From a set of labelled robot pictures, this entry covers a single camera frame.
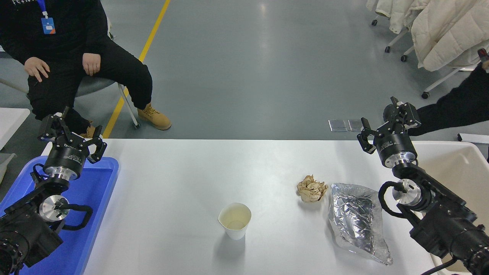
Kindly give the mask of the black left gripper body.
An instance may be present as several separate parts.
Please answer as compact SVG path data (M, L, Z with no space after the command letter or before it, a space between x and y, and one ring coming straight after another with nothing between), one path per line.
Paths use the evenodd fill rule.
M89 154L85 141L72 144L52 143L51 151L44 164L47 175L80 175Z

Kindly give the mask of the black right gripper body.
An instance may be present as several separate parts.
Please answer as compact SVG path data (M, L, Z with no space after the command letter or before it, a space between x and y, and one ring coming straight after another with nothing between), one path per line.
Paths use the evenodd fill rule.
M417 160L417 152L407 133L375 137L374 146L382 163L412 163Z

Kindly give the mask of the person's right hand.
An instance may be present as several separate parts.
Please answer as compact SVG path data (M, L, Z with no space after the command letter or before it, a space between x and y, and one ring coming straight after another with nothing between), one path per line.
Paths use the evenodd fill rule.
M47 79L48 73L50 73L50 68L45 61L37 57L30 57L24 63L24 71L32 77L35 77L39 83L41 83L44 78Z

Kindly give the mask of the person's left hand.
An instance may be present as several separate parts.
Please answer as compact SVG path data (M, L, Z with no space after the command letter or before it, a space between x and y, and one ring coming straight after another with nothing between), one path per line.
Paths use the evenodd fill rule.
M82 56L82 65L84 71L89 76L99 73L101 68L101 56L95 53L84 53Z

